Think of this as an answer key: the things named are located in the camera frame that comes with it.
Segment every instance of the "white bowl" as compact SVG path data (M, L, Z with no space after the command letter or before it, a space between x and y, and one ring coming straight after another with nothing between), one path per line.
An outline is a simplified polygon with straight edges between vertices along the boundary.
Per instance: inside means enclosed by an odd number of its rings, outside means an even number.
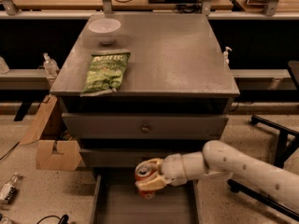
M89 25L89 30L95 33L103 45L114 43L120 28L121 23L115 19L99 19Z

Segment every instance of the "gray tabletop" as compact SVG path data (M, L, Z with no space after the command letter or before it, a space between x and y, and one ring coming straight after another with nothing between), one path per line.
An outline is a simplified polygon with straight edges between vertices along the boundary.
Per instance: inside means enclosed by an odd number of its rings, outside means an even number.
M121 22L120 36L101 45L90 22L109 17ZM95 13L88 20L50 92L80 95L91 55L129 49L131 57L116 96L236 97L239 90L206 16L153 12Z

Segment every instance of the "drawer knob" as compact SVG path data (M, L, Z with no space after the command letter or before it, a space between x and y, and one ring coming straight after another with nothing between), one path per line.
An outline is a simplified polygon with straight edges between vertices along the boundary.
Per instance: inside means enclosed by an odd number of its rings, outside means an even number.
M142 127L141 127L141 131L143 133L148 133L150 131L150 127L147 125L147 124L144 124Z

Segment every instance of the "drawer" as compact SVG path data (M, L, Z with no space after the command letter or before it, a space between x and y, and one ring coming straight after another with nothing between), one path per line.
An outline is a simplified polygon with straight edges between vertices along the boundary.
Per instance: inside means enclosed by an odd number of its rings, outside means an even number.
M143 199L135 187L135 169L108 169L98 174L90 224L198 224L197 187L166 187Z
M138 115L63 113L76 138L220 139L227 115Z

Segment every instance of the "concrete floor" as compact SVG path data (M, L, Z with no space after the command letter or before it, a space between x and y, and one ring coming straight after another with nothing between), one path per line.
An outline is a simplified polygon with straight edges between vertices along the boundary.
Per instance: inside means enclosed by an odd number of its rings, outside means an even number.
M249 124L252 114L270 119L299 131L299 104L234 104L221 140L248 155L263 160L273 159L278 132L262 124ZM10 150L35 118L33 107L23 121L14 122L16 106L0 106L0 157ZM14 201L0 207L0 213L16 224L34 224L42 217L69 215L71 224L89 223L93 207L95 180L91 171L79 167L74 172L36 169L37 143L18 146L0 161L0 187L15 172L21 174ZM299 174L299 152L286 162L285 169ZM234 176L244 184L246 180ZM243 193L232 193L226 181L209 179L198 184L203 224L287 224L297 223ZM41 223L58 223L48 218Z

